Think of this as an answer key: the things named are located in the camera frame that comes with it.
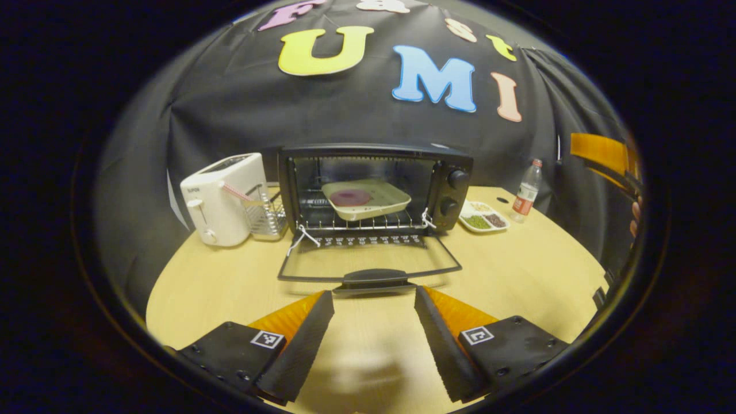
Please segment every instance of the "yellow letter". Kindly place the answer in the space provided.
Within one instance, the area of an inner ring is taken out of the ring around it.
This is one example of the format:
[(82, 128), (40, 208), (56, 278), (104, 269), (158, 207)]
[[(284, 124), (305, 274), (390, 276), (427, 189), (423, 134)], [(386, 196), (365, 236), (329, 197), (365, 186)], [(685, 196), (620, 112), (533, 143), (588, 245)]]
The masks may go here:
[(506, 44), (506, 42), (503, 41), (502, 38), (497, 38), (495, 36), (486, 35), (488, 39), (491, 39), (493, 42), (493, 47), (496, 48), (496, 52), (501, 53), (501, 56), (505, 57), (506, 59), (516, 62), (516, 56), (509, 53), (513, 49)]
[(366, 36), (373, 29), (365, 26), (345, 26), (337, 29), (343, 34), (342, 50), (332, 57), (313, 57), (314, 41), (325, 34), (323, 29), (302, 30), (289, 33), (281, 38), (284, 42), (278, 67), (288, 74), (311, 76), (315, 74), (333, 74), (350, 69), (363, 60)]

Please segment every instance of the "metal rack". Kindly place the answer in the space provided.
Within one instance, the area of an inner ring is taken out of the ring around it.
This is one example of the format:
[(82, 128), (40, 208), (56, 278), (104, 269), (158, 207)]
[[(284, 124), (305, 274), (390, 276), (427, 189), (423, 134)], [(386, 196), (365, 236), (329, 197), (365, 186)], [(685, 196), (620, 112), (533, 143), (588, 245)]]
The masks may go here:
[(399, 211), (397, 213), (385, 214), (379, 217), (373, 217), (371, 219), (357, 220), (355, 222), (348, 222), (340, 217), (333, 211), (331, 220), (312, 220), (311, 222), (300, 215), (300, 222), (307, 230), (394, 230), (398, 228), (426, 228), (421, 220), (414, 220), (411, 215), (406, 211)]
[(246, 193), (253, 201), (242, 201), (250, 233), (259, 240), (279, 240), (286, 232), (286, 213), (281, 192), (269, 197), (268, 187), (254, 186)]

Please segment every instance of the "bottle label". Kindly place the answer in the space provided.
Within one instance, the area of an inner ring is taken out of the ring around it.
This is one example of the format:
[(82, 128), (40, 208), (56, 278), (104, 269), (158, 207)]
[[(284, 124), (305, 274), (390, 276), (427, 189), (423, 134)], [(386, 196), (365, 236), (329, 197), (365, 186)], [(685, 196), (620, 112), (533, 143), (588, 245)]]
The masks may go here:
[(514, 211), (522, 215), (529, 214), (538, 192), (539, 190), (534, 187), (522, 184), (519, 187), (519, 193), (516, 195), (516, 201), (514, 201)]

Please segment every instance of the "round wooden table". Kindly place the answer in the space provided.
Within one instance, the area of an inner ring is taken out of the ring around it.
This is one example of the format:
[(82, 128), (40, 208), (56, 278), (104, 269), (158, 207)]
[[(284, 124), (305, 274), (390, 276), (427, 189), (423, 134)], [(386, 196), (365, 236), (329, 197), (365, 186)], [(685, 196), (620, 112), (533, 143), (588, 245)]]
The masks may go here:
[[(501, 188), (471, 187), (467, 199), (485, 202), (508, 219), (514, 195)], [(595, 314), (594, 292), (608, 290), (604, 269), (536, 210), (523, 224), (511, 223), (505, 231), (488, 234), (472, 233), (458, 223), (440, 239), (463, 270), (410, 281), (498, 319), (521, 315), (573, 341)], [(181, 349), (225, 321), (247, 325), (306, 295), (339, 286), (277, 280), (291, 239), (287, 231), (278, 242), (250, 238), (234, 248), (215, 248), (192, 234), (153, 288), (146, 311), (151, 334)], [(414, 311), (413, 290), (334, 296), (334, 308), (299, 397), (286, 410), (427, 414), (467, 405), (447, 396)]]

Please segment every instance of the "letter m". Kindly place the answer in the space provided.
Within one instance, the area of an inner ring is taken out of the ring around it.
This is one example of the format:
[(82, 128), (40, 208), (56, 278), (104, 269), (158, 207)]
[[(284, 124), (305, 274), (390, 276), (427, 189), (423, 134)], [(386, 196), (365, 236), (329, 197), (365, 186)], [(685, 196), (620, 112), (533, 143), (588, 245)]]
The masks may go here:
[(401, 82), (392, 92), (394, 98), (412, 102), (424, 99), (424, 94), (419, 90), (421, 79), (432, 102), (438, 103), (449, 86), (450, 95), (445, 98), (447, 106), (475, 112), (470, 78), (475, 71), (473, 65), (453, 57), (439, 70), (427, 52), (418, 47), (399, 45), (394, 46), (394, 50), (401, 56)]

